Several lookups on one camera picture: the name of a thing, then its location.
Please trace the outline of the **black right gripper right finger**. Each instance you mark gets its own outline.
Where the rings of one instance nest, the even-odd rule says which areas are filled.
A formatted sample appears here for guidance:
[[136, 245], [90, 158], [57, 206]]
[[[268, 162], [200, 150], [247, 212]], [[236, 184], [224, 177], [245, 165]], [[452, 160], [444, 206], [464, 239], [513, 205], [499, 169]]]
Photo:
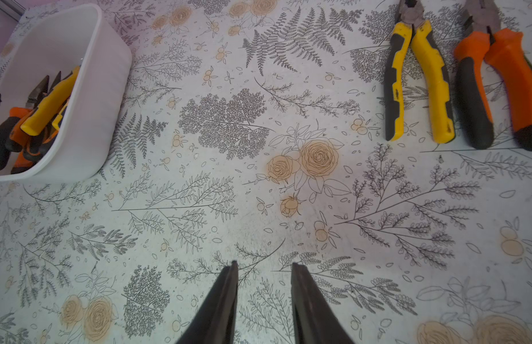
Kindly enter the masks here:
[[296, 343], [353, 343], [304, 265], [292, 264], [291, 295]]

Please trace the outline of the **orange handled pliers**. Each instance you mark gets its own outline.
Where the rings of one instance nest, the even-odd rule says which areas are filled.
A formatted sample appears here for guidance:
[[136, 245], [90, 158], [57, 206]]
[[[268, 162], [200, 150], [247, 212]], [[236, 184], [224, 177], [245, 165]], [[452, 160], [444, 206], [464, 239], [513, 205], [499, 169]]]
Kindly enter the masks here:
[[492, 112], [482, 84], [482, 64], [486, 63], [504, 82], [517, 144], [532, 151], [532, 65], [522, 49], [523, 34], [501, 26], [494, 1], [467, 1], [462, 24], [466, 34], [454, 50], [455, 87], [468, 144], [484, 150], [494, 142]]

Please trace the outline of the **white plastic storage box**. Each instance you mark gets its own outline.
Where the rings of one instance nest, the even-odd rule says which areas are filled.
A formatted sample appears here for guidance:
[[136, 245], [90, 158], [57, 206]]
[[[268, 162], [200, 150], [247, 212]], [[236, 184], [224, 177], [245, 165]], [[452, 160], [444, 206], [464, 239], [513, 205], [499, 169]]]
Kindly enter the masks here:
[[17, 43], [1, 75], [0, 124], [46, 75], [81, 71], [50, 151], [18, 174], [10, 172], [13, 155], [0, 182], [74, 183], [95, 175], [108, 157], [131, 63], [131, 50], [96, 4], [65, 9], [36, 24]]

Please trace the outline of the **yellow black handled pliers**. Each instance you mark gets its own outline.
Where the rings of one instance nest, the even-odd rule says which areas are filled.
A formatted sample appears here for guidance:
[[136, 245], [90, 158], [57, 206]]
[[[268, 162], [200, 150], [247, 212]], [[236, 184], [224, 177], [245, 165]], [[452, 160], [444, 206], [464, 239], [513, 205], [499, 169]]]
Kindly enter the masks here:
[[455, 138], [449, 73], [433, 38], [431, 22], [423, 13], [420, 1], [399, 2], [383, 79], [385, 138], [388, 141], [397, 140], [404, 133], [403, 63], [409, 49], [426, 78], [433, 140], [443, 144]]

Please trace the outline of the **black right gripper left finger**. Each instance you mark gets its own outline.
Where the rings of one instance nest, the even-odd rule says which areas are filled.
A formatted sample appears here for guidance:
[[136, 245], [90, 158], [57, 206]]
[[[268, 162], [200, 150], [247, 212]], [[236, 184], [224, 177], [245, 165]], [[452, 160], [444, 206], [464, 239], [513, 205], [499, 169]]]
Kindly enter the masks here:
[[177, 343], [234, 342], [237, 317], [239, 267], [226, 266], [210, 289], [199, 311]]

